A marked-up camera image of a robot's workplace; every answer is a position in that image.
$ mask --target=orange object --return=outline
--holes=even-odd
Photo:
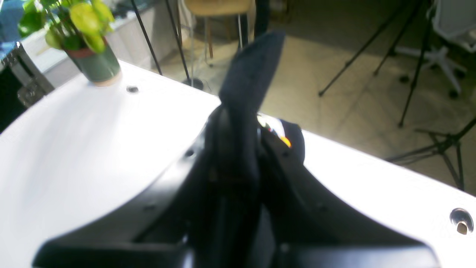
[[[291,142],[288,140],[288,138],[286,137],[281,137],[281,140],[286,143],[286,145],[291,148]]]

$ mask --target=green plant pot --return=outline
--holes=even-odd
[[[108,86],[120,77],[120,66],[111,47],[106,44],[103,53],[94,53],[89,48],[66,50],[78,69],[96,86]]]

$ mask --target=tripod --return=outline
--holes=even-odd
[[[392,163],[402,163],[402,164],[410,164],[434,155],[441,155],[445,164],[448,166],[449,171],[453,179],[455,180],[456,186],[458,189],[464,191],[465,190],[465,182],[463,177],[463,161],[461,158],[461,143],[460,140],[476,125],[476,117],[469,122],[463,130],[458,132],[457,134],[443,134],[434,131],[428,130],[416,130],[420,133],[426,133],[430,136],[431,140],[433,141],[433,145],[423,147],[412,152],[391,157],[386,159]],[[445,137],[443,141],[439,141],[437,137]],[[457,157],[457,165],[458,165],[458,172],[456,172],[455,167],[451,163],[446,151],[451,148],[456,148],[456,157]]]
[[[416,16],[416,14],[418,13],[418,11],[420,10],[420,7],[421,5],[423,4],[423,1],[424,0],[418,0],[415,4],[415,7],[413,8],[413,11],[412,13],[410,14],[410,16],[407,18],[405,24],[403,25],[402,29],[400,30],[400,32],[398,33],[397,37],[395,38],[394,42],[392,43],[392,45],[390,46],[390,48],[388,49],[387,53],[385,54],[385,56],[383,57],[382,61],[380,62],[380,64],[378,65],[377,69],[374,71],[374,76],[377,76],[378,75],[378,72],[380,71],[380,68],[382,68],[383,64],[385,63],[385,61],[387,60],[387,58],[389,56],[394,56],[395,55],[395,47],[397,46],[398,42],[400,41],[400,39],[402,38],[403,34],[405,33],[405,31],[407,30],[408,26],[411,24],[411,22],[413,21],[414,17]],[[352,63],[354,63],[354,61],[361,55],[362,52],[365,51],[365,49],[367,49],[367,47],[389,26],[389,24],[401,13],[403,12],[403,10],[405,10],[405,7],[407,6],[407,4],[409,3],[409,1],[404,1],[391,15],[390,17],[388,17],[388,19],[382,23],[379,28],[377,29],[377,31],[374,33],[374,35],[372,37],[370,37],[370,39],[362,46],[362,48],[357,51],[357,53],[349,60],[346,62],[346,64],[344,65],[344,67],[339,71],[339,73],[337,73],[337,75],[329,82],[329,84],[321,91],[319,91],[318,95],[319,97],[322,97],[326,92],[327,90],[329,90],[329,88],[339,79],[339,77],[352,65]],[[424,34],[424,37],[423,37],[423,44],[422,44],[422,47],[421,47],[421,53],[420,53],[420,57],[418,59],[418,64],[417,64],[417,67],[416,67],[416,71],[415,71],[415,75],[414,75],[414,79],[411,83],[411,86],[410,86],[410,94],[408,95],[408,98],[407,98],[407,102],[405,104],[405,108],[404,108],[404,111],[403,111],[403,114],[402,114],[402,117],[400,119],[400,122],[398,123],[398,126],[399,127],[403,127],[403,122],[405,120],[405,116],[407,114],[407,110],[408,110],[408,106],[410,105],[410,101],[411,101],[411,98],[413,96],[413,92],[415,90],[415,88],[417,87],[417,82],[418,82],[418,77],[419,77],[419,74],[420,74],[420,70],[421,70],[421,67],[423,65],[423,60],[425,59],[424,58],[424,55],[425,55],[425,50],[426,48],[428,47],[428,43],[429,43],[429,38],[430,38],[430,33],[431,33],[431,22],[432,22],[432,18],[434,17],[434,10],[431,10],[430,11],[430,18],[428,19],[428,24],[426,26],[426,30],[425,30],[425,34]]]

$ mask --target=chair wheel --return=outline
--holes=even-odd
[[[410,77],[408,77],[408,75],[403,75],[403,76],[400,76],[399,80],[400,80],[401,83],[406,84],[410,81]]]
[[[461,70],[455,70],[454,73],[455,73],[455,76],[459,79],[463,79],[466,77],[466,73]]]
[[[458,91],[454,89],[450,90],[448,95],[449,95],[449,98],[452,100],[457,99],[459,97]]]

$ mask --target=floor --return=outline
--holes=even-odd
[[[269,89],[262,111],[268,115],[296,122],[302,128],[335,140],[368,154],[386,158],[431,144],[424,128],[439,132],[456,132],[473,117],[476,109],[474,88],[476,66],[474,57],[456,50],[452,57],[470,68],[461,81],[463,94],[450,100],[451,84],[441,70],[421,74],[417,90],[408,110],[403,128],[397,123],[409,93],[409,85],[399,82],[402,74],[416,67],[416,59],[397,56],[389,58],[378,76],[378,66],[397,35],[412,7],[409,6],[344,73],[321,98],[323,89],[353,54],[366,42],[378,26],[400,4],[400,0],[295,0],[290,23],[273,22],[271,29],[287,33],[278,71]],[[400,42],[420,47],[426,19],[421,12]],[[204,60],[204,43],[196,35],[194,76],[204,81],[205,91],[217,94],[229,62],[237,50],[237,42],[214,40],[214,63],[210,68]],[[438,39],[432,37],[432,43]],[[190,69],[189,41],[184,43]],[[185,78],[178,54],[160,63],[164,75],[181,81]],[[462,141],[466,191],[476,195],[476,129]],[[449,155],[456,161],[456,154]],[[407,165],[408,168],[455,186],[440,156]]]

